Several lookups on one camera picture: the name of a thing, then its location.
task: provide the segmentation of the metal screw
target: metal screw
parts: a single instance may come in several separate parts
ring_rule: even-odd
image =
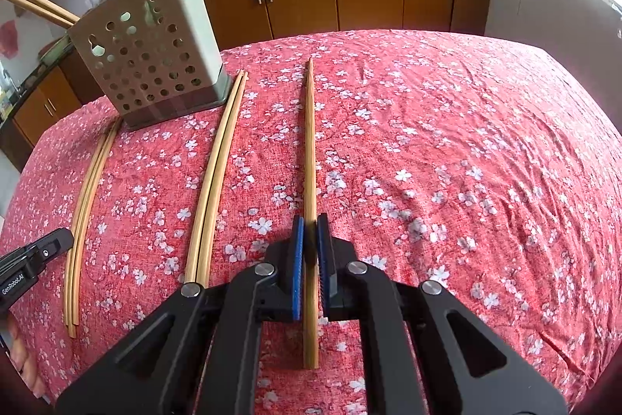
[[[201,293],[201,285],[191,282],[182,287],[182,296],[197,297]]]
[[[348,271],[352,274],[365,274],[367,272],[367,264],[361,261],[353,261],[348,264]]]
[[[269,263],[261,263],[255,266],[255,274],[259,276],[270,276],[274,273],[274,266]]]
[[[437,296],[443,291],[443,286],[434,280],[426,280],[421,284],[421,290],[430,296]]]

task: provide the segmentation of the pink floral tablecloth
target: pink floral tablecloth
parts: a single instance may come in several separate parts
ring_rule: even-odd
[[[316,78],[318,212],[393,279],[433,278],[552,382],[582,398],[621,338],[621,139],[540,49],[465,35],[362,31],[225,51],[250,79],[220,203],[210,284],[260,261],[302,209],[304,64]],[[81,325],[61,317],[65,259],[13,312],[55,397],[183,282],[194,209],[222,109],[122,128],[93,206]],[[10,205],[4,253],[69,227],[105,97],[38,143]],[[358,326],[266,325],[256,412],[365,413]]]

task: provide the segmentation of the chopstick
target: chopstick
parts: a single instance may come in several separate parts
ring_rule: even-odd
[[[80,271],[82,268],[82,253],[84,250],[84,241],[86,237],[86,230],[88,229],[88,222],[90,219],[91,208],[95,200],[95,194],[97,194],[97,187],[100,182],[101,174],[104,170],[104,166],[108,159],[108,154],[114,143],[114,139],[119,131],[119,127],[122,124],[122,119],[116,119],[114,124],[107,133],[106,140],[104,141],[103,148],[101,149],[100,156],[95,164],[95,168],[89,180],[88,187],[86,188],[84,195],[84,206],[82,208],[82,219],[79,222],[79,228],[76,230],[77,239],[74,242],[74,261],[73,272],[70,287],[68,288],[71,297],[70,308],[70,330],[72,325],[79,325],[80,323]]]
[[[201,194],[199,195],[197,203],[197,211],[195,211],[195,220],[194,224],[192,225],[192,234],[190,235],[190,247],[188,250],[188,259],[186,260],[186,272],[183,280],[185,283],[197,281],[198,253],[201,246],[201,237],[203,235],[203,222],[205,219],[207,202],[210,197],[211,184],[214,179],[214,171],[216,169],[218,155],[221,151],[223,137],[225,136],[225,130],[227,128],[229,117],[231,116],[233,103],[235,102],[239,85],[242,82],[243,76],[244,71],[240,71],[238,73],[238,77],[236,78],[231,87],[229,99],[227,100],[227,104],[225,105],[225,109],[223,110],[223,116],[220,119],[220,125],[218,126],[216,136],[214,137],[214,143],[211,146],[210,159],[207,163],[207,168],[205,169],[203,185],[201,186]]]
[[[91,157],[91,162],[86,169],[84,181],[82,182],[82,188],[80,188],[80,194],[78,195],[78,200],[76,202],[76,208],[73,212],[72,219],[72,227],[71,232],[73,234],[73,248],[67,252],[67,259],[65,262],[65,292],[63,294],[63,321],[65,325],[69,325],[71,323],[70,319],[70,308],[71,308],[71,292],[69,288],[71,286],[71,278],[73,277],[73,266],[74,266],[74,253],[76,246],[76,231],[80,228],[80,222],[82,220],[82,207],[84,204],[84,196],[86,195],[86,189],[88,188],[89,181],[93,176],[93,171],[95,170],[95,166],[97,165],[97,161],[101,155],[101,149],[104,147],[104,142],[106,140],[107,133],[104,132],[100,136],[99,141],[97,142],[97,146],[95,147],[95,151],[93,152],[93,156]]]
[[[214,179],[211,183],[210,198],[207,202],[207,210],[205,220],[203,222],[203,233],[201,234],[201,247],[198,255],[197,267],[197,283],[207,287],[210,281],[211,252],[214,246],[214,233],[216,226],[216,217],[218,214],[218,205],[220,204],[220,194],[223,189],[223,180],[225,179],[225,169],[229,158],[229,150],[233,140],[233,132],[238,121],[239,108],[244,95],[244,88],[248,79],[248,73],[245,72],[241,78],[239,88],[237,89],[235,100],[231,108],[231,114],[227,122],[225,134],[223,135],[223,143],[218,153],[218,161],[214,171]]]
[[[30,1],[33,4],[36,4],[42,7],[43,9],[46,9],[47,11],[53,13],[54,15],[60,16],[60,18],[66,19],[69,22],[76,23],[80,19],[79,16],[74,15],[72,12],[69,12],[64,8],[61,8],[58,5],[55,5],[50,0],[27,0],[27,1]]]
[[[56,15],[55,13],[51,13],[48,10],[46,10],[45,8],[42,8],[41,6],[37,6],[36,4],[27,1],[27,0],[7,0],[13,4],[15,4],[15,6],[19,6],[20,8],[23,8],[24,10],[29,11],[30,13],[34,13],[37,16],[40,16],[41,18],[45,18],[47,21],[52,22],[54,25],[58,25],[64,29],[69,29],[73,23],[70,22],[69,20]]]
[[[304,255],[304,308],[302,314],[303,367],[319,367],[317,338],[318,316],[318,264],[315,248],[317,201],[315,182],[315,91],[313,83],[313,59],[307,70],[307,94],[305,101],[305,255]]]

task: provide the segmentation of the flower pattern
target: flower pattern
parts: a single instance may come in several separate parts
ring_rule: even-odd
[[[328,33],[223,52],[250,80],[226,169],[210,284],[262,260],[303,207],[305,61],[316,78],[318,212],[361,259],[451,290],[570,405],[621,338],[621,138],[540,49],[458,34]],[[183,283],[222,108],[122,127],[89,217],[78,337],[62,322],[65,259],[12,311],[56,397]],[[101,98],[41,138],[18,184],[3,254],[70,227]],[[364,413],[354,322],[320,317],[321,372],[300,327],[266,324],[256,413]]]

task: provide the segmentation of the perforated plastic basket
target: perforated plastic basket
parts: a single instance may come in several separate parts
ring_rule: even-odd
[[[105,0],[68,32],[134,129],[217,107],[231,88],[203,0]]]

